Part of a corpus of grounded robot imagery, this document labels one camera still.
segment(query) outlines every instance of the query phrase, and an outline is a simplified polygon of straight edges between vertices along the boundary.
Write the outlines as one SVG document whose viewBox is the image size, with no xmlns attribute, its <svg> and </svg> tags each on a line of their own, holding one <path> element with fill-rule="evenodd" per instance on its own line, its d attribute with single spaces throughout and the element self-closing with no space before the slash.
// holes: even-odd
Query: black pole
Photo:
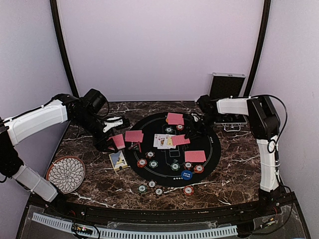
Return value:
<svg viewBox="0 0 319 239">
<path fill-rule="evenodd" d="M 55 28 L 55 34 L 56 34 L 56 39 L 58 41 L 58 45 L 60 48 L 60 54 L 62 57 L 62 62 L 64 65 L 65 73 L 69 81 L 69 85 L 72 91 L 73 96 L 79 97 L 79 92 L 76 88 L 75 81 L 73 78 L 73 74 L 71 71 L 70 63 L 69 63 L 69 58 L 66 53 L 66 48 L 63 40 L 63 34 L 62 34 L 62 28 L 61 28 L 61 23 L 60 23 L 60 18 L 59 18 L 59 11 L 58 11 L 58 6 L 56 0 L 50 0 L 51 4 L 51 12 L 52 12 L 52 18 L 53 18 L 53 24 Z"/>
<path fill-rule="evenodd" d="M 270 12 L 270 3 L 271 3 L 271 0 L 265 0 L 264 2 L 264 9 L 263 9 L 263 15 L 261 18 L 261 23 L 260 23 L 256 51 L 255 51 L 253 63 L 251 65 L 244 96 L 249 96 L 254 84 L 255 77 L 256 77 L 257 68 L 259 65 L 259 60 L 260 60 L 261 52 L 264 45 L 265 35 L 266 35 L 267 23 L 268 23 L 269 12 Z"/>
</svg>

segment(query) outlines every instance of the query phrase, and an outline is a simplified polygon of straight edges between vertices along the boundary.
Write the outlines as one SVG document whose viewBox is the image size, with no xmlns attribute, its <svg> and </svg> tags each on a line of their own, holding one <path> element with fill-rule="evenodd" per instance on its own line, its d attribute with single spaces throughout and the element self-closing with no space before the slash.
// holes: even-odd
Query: white petal pattern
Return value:
<svg viewBox="0 0 319 239">
<path fill-rule="evenodd" d="M 83 182 L 84 164 L 75 157 L 63 157 L 53 163 L 47 173 L 47 180 L 53 183 L 63 194 L 71 193 Z"/>
</svg>

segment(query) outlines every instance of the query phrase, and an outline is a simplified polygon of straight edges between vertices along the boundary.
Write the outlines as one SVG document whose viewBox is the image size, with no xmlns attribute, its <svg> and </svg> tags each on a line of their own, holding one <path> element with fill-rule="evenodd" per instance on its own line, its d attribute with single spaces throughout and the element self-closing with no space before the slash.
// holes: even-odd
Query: white wall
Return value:
<svg viewBox="0 0 319 239">
<path fill-rule="evenodd" d="M 69 92 L 49 1 L 0 0 L 0 116 Z M 16 147 L 21 159 L 43 175 L 65 127 L 55 125 L 26 139 Z M 15 238 L 28 196 L 13 180 L 0 184 L 1 239 Z"/>
<path fill-rule="evenodd" d="M 289 121 L 279 151 L 281 175 L 296 192 L 313 238 L 319 235 L 318 16 L 318 1 L 272 1 L 252 91 L 273 94 L 287 105 Z"/>
<path fill-rule="evenodd" d="M 263 0 L 60 0 L 80 95 L 196 100 L 212 72 L 249 75 Z"/>
</svg>

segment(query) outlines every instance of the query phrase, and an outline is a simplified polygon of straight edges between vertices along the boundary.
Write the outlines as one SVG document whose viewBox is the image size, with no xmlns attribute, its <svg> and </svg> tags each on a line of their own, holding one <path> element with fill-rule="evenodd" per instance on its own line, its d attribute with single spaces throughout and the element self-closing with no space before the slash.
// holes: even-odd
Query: poker chip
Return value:
<svg viewBox="0 0 319 239">
<path fill-rule="evenodd" d="M 170 168 L 173 170 L 173 171 L 177 171 L 179 170 L 180 166 L 178 163 L 173 163 Z"/>
<path fill-rule="evenodd" d="M 147 165 L 147 161 L 145 160 L 145 159 L 140 159 L 139 161 L 138 161 L 138 167 L 139 168 L 144 168 L 146 165 Z"/>
<path fill-rule="evenodd" d="M 193 195 L 194 194 L 194 188 L 191 186 L 186 186 L 184 187 L 184 194 L 187 196 Z"/>
<path fill-rule="evenodd" d="M 190 180 L 193 177 L 192 172 L 188 171 L 188 170 L 184 170 L 181 173 L 181 178 L 184 180 Z"/>
<path fill-rule="evenodd" d="M 195 172 L 195 173 L 202 173 L 202 172 L 204 172 L 204 166 L 202 166 L 202 165 L 196 165 L 196 166 L 194 167 L 194 172 Z"/>
<path fill-rule="evenodd" d="M 159 165 L 159 163 L 155 160 L 152 160 L 150 163 L 149 163 L 149 166 L 151 168 L 157 168 L 157 166 Z"/>
<path fill-rule="evenodd" d="M 181 125 L 181 124 L 178 124 L 178 125 L 176 125 L 176 129 L 177 129 L 177 130 L 183 130 L 183 129 L 184 129 L 184 126 Z"/>
<path fill-rule="evenodd" d="M 157 188 L 157 189 L 155 190 L 155 194 L 156 194 L 156 196 L 162 195 L 162 194 L 163 194 L 163 189 L 162 189 L 162 188 Z"/>
<path fill-rule="evenodd" d="M 152 181 L 149 182 L 149 187 L 150 188 L 153 188 L 155 186 L 156 186 L 156 182 L 155 181 L 152 180 Z"/>
<path fill-rule="evenodd" d="M 141 185 L 138 187 L 139 193 L 146 193 L 147 190 L 148 188 L 145 185 Z"/>
<path fill-rule="evenodd" d="M 184 168 L 186 170 L 190 170 L 193 167 L 193 164 L 191 162 L 184 163 Z"/>
<path fill-rule="evenodd" d="M 152 151 L 150 151 L 150 152 L 147 152 L 147 153 L 145 154 L 145 156 L 146 156 L 146 158 L 153 158 L 153 157 L 155 156 L 155 153 L 152 152 Z"/>
<path fill-rule="evenodd" d="M 171 127 L 168 127 L 165 129 L 166 133 L 172 133 L 173 132 L 173 129 Z"/>
</svg>

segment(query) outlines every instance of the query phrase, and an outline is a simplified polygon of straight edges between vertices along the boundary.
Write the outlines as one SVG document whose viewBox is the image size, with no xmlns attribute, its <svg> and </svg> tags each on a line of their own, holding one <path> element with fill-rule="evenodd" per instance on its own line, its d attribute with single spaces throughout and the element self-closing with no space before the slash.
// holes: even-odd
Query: brown marble tabletop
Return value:
<svg viewBox="0 0 319 239">
<path fill-rule="evenodd" d="M 126 102 L 110 103 L 109 116 L 125 115 L 133 126 L 146 116 L 160 112 L 199 112 L 194 102 Z M 129 129 L 115 130 L 116 134 Z M 186 196 L 182 188 L 163 188 L 156 197 L 150 189 L 142 196 L 138 186 L 147 181 L 131 168 L 115 172 L 108 153 L 97 151 L 92 137 L 81 127 L 70 124 L 53 161 L 63 156 L 77 156 L 85 164 L 82 185 L 67 194 L 69 202 L 120 209 L 180 210 L 204 209 L 258 200 L 261 179 L 256 140 L 248 126 L 240 132 L 215 129 L 221 143 L 221 158 L 216 169 L 200 183 L 193 184 L 194 195 Z"/>
</svg>

